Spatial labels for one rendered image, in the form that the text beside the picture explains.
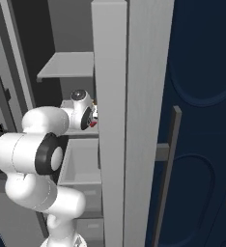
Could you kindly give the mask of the navy cupboard door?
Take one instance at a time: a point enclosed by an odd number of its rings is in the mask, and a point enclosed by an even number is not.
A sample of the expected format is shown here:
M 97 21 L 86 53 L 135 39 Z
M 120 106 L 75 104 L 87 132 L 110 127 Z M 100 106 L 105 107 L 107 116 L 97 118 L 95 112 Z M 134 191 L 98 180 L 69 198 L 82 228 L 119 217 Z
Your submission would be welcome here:
M 181 127 L 158 247 L 226 247 L 226 0 L 175 0 L 158 140 Z

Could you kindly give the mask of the grey fridge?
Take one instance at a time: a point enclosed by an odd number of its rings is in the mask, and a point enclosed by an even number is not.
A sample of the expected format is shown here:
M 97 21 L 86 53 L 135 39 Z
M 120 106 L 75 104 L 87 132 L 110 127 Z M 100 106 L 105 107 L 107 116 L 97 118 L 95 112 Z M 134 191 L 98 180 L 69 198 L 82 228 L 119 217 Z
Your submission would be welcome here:
M 31 108 L 59 106 L 75 89 L 96 93 L 92 77 L 37 75 L 56 52 L 92 52 L 91 0 L 0 0 L 0 128 L 17 132 Z M 61 185 L 100 184 L 99 135 L 59 139 L 65 163 L 54 175 Z M 47 237 L 41 213 L 18 206 L 0 172 L 0 247 L 40 247 Z

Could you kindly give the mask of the white fridge drawer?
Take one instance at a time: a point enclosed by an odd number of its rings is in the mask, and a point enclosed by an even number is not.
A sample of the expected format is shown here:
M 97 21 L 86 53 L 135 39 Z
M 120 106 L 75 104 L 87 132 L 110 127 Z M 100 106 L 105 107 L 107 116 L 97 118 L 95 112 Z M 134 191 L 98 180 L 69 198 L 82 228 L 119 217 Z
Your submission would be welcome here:
M 84 213 L 76 220 L 78 232 L 86 241 L 103 242 L 103 216 L 100 184 L 78 184 L 75 189 L 86 198 Z

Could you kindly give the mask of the white fridge door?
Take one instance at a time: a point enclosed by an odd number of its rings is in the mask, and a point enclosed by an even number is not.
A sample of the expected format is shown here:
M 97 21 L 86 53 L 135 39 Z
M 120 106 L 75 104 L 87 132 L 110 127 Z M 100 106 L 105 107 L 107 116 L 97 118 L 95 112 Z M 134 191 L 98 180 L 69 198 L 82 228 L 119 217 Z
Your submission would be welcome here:
M 91 4 L 105 247 L 145 247 L 174 2 Z

